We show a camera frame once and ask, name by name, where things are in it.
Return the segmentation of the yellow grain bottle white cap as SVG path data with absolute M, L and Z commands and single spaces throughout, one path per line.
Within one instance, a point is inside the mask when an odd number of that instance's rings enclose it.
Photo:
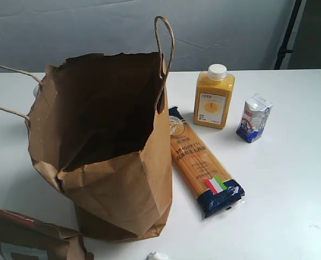
M 197 125 L 223 129 L 234 90 L 235 77 L 222 64 L 212 64 L 196 82 L 194 118 Z

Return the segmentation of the grey backdrop cloth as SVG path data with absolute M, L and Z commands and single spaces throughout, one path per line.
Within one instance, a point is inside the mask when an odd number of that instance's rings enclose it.
M 88 53 L 157 50 L 154 18 L 175 36 L 173 71 L 271 69 L 293 1 L 0 1 L 0 64 L 41 72 Z

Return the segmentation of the white crumpled paper scrap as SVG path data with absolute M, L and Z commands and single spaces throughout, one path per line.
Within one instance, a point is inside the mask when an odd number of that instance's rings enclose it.
M 170 257 L 161 252 L 151 252 L 148 254 L 146 260 L 170 260 Z

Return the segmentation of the crumpled brown bag corner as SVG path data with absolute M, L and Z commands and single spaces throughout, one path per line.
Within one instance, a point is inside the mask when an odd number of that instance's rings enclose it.
M 94 259 L 80 232 L 3 209 L 0 255 L 3 259 Z

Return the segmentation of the small white blue carton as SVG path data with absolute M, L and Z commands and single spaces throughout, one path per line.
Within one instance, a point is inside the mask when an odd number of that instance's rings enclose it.
M 247 143 L 261 138 L 272 107 L 260 94 L 247 99 L 236 133 Z

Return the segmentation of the brown paper bag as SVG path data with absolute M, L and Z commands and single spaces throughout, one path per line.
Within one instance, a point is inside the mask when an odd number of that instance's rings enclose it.
M 36 171 L 75 206 L 80 231 L 157 237 L 172 205 L 166 81 L 172 57 L 92 53 L 48 65 L 28 114 Z

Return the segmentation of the spaghetti packet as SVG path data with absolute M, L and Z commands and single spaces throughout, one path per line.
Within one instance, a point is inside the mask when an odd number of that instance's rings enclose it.
M 169 109 L 172 159 L 192 190 L 205 217 L 226 210 L 245 191 L 182 117 L 177 107 Z

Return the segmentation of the black stand pole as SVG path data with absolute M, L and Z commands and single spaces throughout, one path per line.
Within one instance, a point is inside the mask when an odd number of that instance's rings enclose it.
M 302 0 L 295 0 L 294 6 L 293 6 L 293 9 L 291 12 L 291 16 L 290 16 L 290 19 L 289 19 L 289 22 L 288 22 L 288 25 L 287 25 L 287 28 L 286 28 L 286 31 L 284 34 L 283 41 L 282 41 L 282 43 L 279 47 L 279 50 L 277 52 L 277 59 L 274 64 L 274 67 L 273 67 L 274 70 L 279 70 L 285 56 L 287 54 L 291 54 L 293 52 L 292 49 L 288 48 L 288 43 L 289 43 L 290 36 L 291 36 L 292 30 L 293 30 L 294 24 L 296 22 L 298 13 L 299 13 L 299 9 L 301 7 L 301 4 L 302 4 Z

